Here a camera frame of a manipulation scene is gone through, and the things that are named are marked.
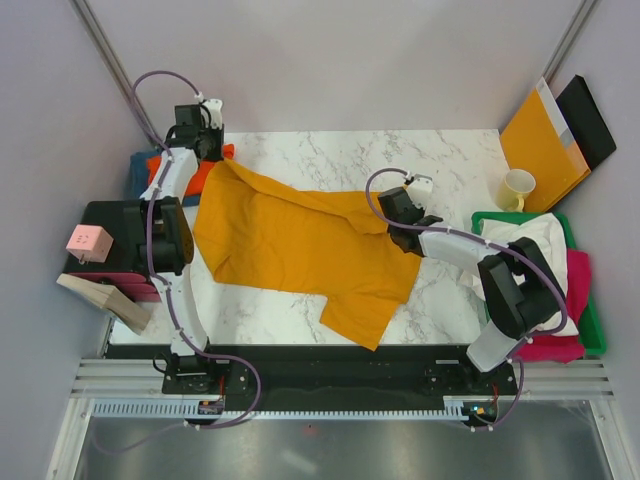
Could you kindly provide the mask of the yellow t shirt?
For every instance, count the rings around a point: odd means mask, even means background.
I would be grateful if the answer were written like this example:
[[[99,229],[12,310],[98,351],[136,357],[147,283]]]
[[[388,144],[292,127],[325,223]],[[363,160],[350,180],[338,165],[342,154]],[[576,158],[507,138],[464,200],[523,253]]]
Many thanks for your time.
[[[421,264],[364,193],[299,191],[233,160],[208,173],[194,237],[216,282],[324,296],[321,324],[371,351]]]

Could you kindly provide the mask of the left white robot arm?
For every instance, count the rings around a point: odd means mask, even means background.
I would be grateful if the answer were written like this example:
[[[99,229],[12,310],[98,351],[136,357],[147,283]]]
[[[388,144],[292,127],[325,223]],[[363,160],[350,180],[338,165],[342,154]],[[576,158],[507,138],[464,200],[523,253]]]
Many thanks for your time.
[[[149,186],[124,208],[128,233],[168,313],[177,357],[201,355],[209,345],[191,285],[195,243],[183,199],[203,165],[225,159],[222,107],[220,99],[201,99],[175,108]]]

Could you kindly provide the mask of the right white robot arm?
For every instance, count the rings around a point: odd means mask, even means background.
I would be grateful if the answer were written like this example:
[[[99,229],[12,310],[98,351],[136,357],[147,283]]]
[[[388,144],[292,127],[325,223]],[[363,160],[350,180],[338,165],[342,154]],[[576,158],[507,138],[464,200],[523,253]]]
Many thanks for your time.
[[[521,237],[505,245],[457,230],[416,206],[397,187],[378,197],[376,212],[403,252],[450,263],[480,279],[489,320],[467,348],[458,368],[467,392],[483,392],[496,367],[538,335],[555,334],[568,322],[564,292],[537,243]]]

